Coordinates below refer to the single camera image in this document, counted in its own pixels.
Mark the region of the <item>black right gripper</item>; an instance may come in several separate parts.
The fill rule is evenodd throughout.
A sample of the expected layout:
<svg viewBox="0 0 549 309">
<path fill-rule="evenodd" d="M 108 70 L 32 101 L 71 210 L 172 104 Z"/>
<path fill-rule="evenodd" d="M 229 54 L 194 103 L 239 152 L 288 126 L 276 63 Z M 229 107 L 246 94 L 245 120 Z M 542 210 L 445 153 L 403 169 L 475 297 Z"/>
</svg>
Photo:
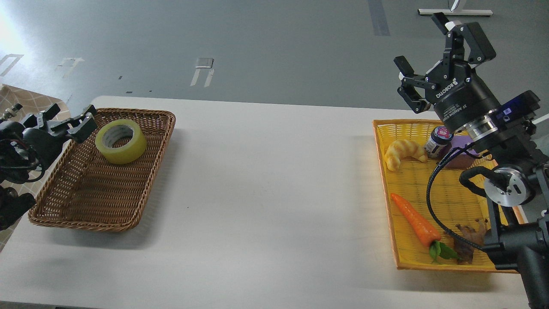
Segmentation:
<svg viewBox="0 0 549 309">
<path fill-rule="evenodd" d="M 397 92 L 414 113 L 423 113 L 432 105 L 444 125 L 457 131 L 500 107 L 474 68 L 497 54 L 479 23 L 450 21 L 443 12 L 435 12 L 431 19 L 445 35 L 443 58 L 427 76 L 421 76 L 405 56 L 395 57 L 401 81 Z M 453 76 L 445 79 L 443 69 L 453 70 Z M 425 90 L 427 96 L 420 95 L 418 89 Z"/>
</svg>

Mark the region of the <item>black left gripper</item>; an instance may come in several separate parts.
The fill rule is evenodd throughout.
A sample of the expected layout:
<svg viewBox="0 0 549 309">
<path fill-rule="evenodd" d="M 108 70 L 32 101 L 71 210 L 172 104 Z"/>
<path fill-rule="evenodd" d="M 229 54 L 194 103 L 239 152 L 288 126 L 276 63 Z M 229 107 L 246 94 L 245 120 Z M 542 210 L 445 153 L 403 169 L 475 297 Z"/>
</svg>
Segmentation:
<svg viewBox="0 0 549 309">
<path fill-rule="evenodd" d="M 35 151 L 41 168 L 47 170 L 59 157 L 68 139 L 84 143 L 92 135 L 97 129 L 96 114 L 97 109 L 90 104 L 76 117 L 49 121 L 49 127 L 45 130 L 24 125 L 23 141 Z"/>
</svg>

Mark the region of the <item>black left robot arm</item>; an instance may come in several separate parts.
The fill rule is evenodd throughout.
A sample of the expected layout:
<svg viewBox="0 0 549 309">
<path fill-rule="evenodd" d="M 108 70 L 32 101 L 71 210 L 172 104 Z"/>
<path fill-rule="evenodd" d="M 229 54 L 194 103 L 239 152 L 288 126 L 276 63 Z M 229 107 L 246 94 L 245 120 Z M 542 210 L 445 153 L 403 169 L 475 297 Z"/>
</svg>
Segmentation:
<svg viewBox="0 0 549 309">
<path fill-rule="evenodd" d="M 16 104 L 1 117 L 0 178 L 13 184 L 33 183 L 59 158 L 64 144 L 83 143 L 97 129 L 97 109 L 91 104 L 77 117 L 57 121 L 59 104 L 39 113 L 27 114 L 21 121 L 12 117 L 21 110 Z"/>
</svg>

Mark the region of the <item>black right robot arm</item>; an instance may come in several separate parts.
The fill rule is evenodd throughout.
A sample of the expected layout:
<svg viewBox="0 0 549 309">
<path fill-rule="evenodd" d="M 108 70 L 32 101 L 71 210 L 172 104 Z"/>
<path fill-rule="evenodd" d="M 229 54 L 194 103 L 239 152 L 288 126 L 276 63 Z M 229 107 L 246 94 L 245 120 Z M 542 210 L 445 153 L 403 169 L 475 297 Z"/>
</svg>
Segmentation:
<svg viewBox="0 0 549 309">
<path fill-rule="evenodd" d="M 497 270 L 520 273 L 533 309 L 548 307 L 548 219 L 520 224 L 514 206 L 538 200 L 548 205 L 548 157 L 531 140 L 539 98 L 525 91 L 500 104 L 475 68 L 496 57 L 496 52 L 478 23 L 457 23 L 443 12 L 432 20 L 445 36 L 442 59 L 424 76 L 416 74 L 403 56 L 394 63 L 400 71 L 398 94 L 414 113 L 430 107 L 452 132 L 465 131 L 477 153 L 488 152 L 497 166 L 469 168 L 459 182 L 473 194 L 484 197 L 490 229 L 480 246 L 443 225 L 451 237 L 484 251 Z"/>
</svg>

